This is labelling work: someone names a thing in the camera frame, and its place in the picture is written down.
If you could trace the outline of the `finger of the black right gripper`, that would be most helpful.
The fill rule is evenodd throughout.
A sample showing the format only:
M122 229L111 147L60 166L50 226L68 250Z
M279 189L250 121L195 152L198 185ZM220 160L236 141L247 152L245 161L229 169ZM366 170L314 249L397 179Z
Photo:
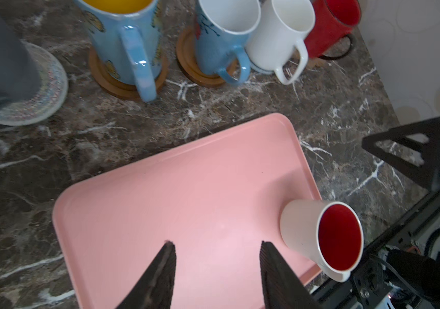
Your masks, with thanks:
M394 142L418 155L416 163L384 150L380 142ZM440 117L366 136L362 148L429 191L440 189Z

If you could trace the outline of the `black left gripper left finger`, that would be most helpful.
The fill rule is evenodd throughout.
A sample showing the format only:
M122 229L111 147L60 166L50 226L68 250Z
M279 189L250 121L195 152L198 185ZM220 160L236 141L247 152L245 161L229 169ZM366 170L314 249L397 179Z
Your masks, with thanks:
M171 308L176 247L167 241L117 308Z

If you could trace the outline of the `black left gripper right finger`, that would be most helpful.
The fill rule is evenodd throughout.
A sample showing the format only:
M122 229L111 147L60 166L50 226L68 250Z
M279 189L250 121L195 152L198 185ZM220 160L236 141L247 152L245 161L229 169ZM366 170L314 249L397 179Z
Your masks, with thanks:
M259 253L265 308L321 308L272 242Z

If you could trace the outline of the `white mug red inside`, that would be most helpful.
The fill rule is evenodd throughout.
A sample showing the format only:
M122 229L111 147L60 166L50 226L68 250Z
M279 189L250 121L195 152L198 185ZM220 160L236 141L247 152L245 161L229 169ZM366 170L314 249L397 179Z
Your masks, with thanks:
M347 281L360 263L364 232L346 203L293 200L283 208L279 227L288 248L314 261L334 281Z

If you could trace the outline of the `red mug black handle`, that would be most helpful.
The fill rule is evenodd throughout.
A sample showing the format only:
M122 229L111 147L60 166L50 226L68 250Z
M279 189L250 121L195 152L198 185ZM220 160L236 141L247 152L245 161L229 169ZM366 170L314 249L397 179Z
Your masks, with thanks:
M312 2L315 11L315 26L304 40L310 58L337 61L347 57L355 47L352 30L361 19L361 8L357 0L316 0ZM324 53L339 40L348 38L349 47L338 56Z

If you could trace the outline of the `white mug back row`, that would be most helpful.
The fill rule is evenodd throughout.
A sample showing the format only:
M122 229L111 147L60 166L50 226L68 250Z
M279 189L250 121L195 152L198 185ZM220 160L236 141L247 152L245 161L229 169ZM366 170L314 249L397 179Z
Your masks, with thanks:
M309 55L305 38L315 26L315 11L310 0L271 0L261 6L261 20L246 45L251 63L273 70L280 83L294 83L304 71ZM293 53L299 54L292 77L286 77L283 66Z

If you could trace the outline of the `blue floral mug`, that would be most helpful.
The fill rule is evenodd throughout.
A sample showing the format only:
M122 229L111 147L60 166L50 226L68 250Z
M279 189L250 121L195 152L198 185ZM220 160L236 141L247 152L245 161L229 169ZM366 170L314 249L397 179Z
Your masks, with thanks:
M238 86L250 76L245 46L261 20L257 0L199 0L194 19L194 53L205 75Z

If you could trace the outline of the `blue butterfly mug yellow inside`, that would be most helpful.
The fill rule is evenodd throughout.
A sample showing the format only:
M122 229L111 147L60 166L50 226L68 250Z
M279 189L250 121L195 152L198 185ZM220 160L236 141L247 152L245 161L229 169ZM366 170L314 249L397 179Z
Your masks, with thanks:
M162 72L162 1L76 1L99 59L111 77L156 99Z

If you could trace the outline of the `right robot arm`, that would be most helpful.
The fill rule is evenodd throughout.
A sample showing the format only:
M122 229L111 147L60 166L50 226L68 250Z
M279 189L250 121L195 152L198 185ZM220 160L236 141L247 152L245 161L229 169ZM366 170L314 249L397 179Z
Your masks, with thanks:
M378 142L385 140L418 152L423 163L416 166L379 148ZM386 234L390 236L403 232L410 220L424 218L422 210L433 207L440 196L440 117L366 136L362 140L362 148L429 191L429 194ZM372 243L366 258L379 265L389 283L440 307L440 252L435 258L432 256L432 249L439 238L440 228L429 236L421 254L387 248L385 243L381 247Z

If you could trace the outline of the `cork paw print coaster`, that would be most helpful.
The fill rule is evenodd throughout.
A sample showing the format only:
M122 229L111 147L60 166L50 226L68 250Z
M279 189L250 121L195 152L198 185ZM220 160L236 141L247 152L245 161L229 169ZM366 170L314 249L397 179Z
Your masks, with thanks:
M328 63L327 61L320 58L309 59L306 65L306 69L316 70L317 68L324 67L327 63Z

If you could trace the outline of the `blue woven round coaster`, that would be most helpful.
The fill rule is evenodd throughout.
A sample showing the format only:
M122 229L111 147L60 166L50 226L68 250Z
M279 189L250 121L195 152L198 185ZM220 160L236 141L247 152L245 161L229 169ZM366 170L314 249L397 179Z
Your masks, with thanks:
M274 74L273 70L264 70L264 69L256 66L253 63L250 64L250 67L252 70L256 71L257 73L263 74L263 75L273 75Z

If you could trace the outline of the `brown wooden coaster near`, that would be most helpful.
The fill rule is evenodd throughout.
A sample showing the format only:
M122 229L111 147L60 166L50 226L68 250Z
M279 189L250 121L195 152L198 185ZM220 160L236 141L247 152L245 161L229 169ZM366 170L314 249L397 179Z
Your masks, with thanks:
M94 80L105 92L122 100L141 101L136 86L124 84L110 76L93 47L89 51L88 64Z

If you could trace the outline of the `brown wooden coaster far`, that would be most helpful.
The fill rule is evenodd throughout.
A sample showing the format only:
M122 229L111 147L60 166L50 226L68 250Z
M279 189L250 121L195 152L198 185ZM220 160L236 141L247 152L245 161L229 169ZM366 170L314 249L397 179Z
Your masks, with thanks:
M176 56L183 73L200 86L237 85L249 75L248 68L241 68L239 78L234 78L238 57L247 56L244 52L247 39L247 35L229 32L209 19L196 20L193 27L179 36Z

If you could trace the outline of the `pink plastic tray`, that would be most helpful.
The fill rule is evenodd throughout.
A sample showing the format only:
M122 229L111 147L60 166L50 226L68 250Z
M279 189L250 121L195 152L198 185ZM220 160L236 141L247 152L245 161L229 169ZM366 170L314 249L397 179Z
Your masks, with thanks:
M262 308L262 242L303 284L320 274L280 235L299 199L320 193L292 123L272 113L72 185L53 223L81 308L115 308L165 242L172 308Z

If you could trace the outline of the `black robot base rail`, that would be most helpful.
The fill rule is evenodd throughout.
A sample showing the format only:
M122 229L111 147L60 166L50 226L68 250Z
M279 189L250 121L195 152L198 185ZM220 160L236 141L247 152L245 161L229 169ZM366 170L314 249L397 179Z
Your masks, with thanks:
M422 214L424 218L410 220L403 232L388 236L388 228L372 243L378 247L385 243L387 248L421 254L429 236L440 228L440 196L433 207L422 210ZM348 281L337 283L328 279L312 292L322 308L440 308L386 281L379 265L366 258L372 243L365 248L360 265L352 271ZM432 256L436 257L439 252L440 238L434 244Z

